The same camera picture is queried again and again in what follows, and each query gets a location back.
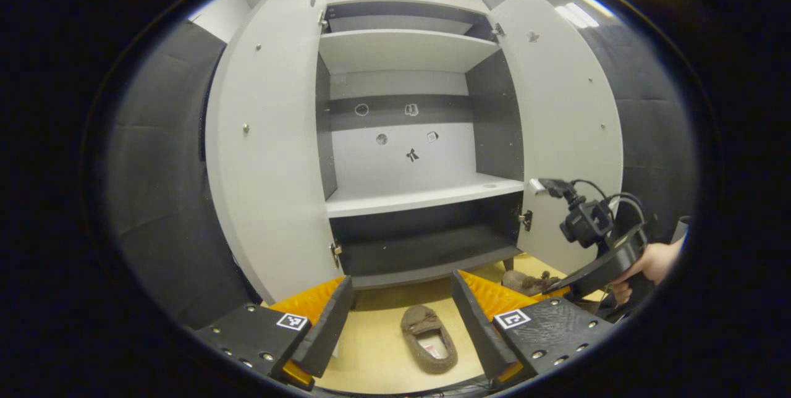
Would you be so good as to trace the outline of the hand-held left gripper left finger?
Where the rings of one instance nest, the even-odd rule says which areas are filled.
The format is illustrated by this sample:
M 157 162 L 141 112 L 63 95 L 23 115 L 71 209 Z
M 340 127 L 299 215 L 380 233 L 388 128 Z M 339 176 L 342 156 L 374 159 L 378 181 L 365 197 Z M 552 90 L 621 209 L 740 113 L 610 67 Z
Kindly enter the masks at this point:
M 327 370 L 352 302 L 352 277 L 341 275 L 274 305 L 243 304 L 195 337 L 258 376 L 310 391 Z

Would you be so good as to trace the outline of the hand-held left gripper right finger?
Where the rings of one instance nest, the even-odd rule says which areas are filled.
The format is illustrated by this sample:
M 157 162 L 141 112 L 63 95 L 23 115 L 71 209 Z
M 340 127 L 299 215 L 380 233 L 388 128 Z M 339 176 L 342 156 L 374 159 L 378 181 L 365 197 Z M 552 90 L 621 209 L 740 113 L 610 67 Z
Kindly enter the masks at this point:
M 562 295 L 528 297 L 460 269 L 451 295 L 484 375 L 503 389 L 587 355 L 615 327 Z

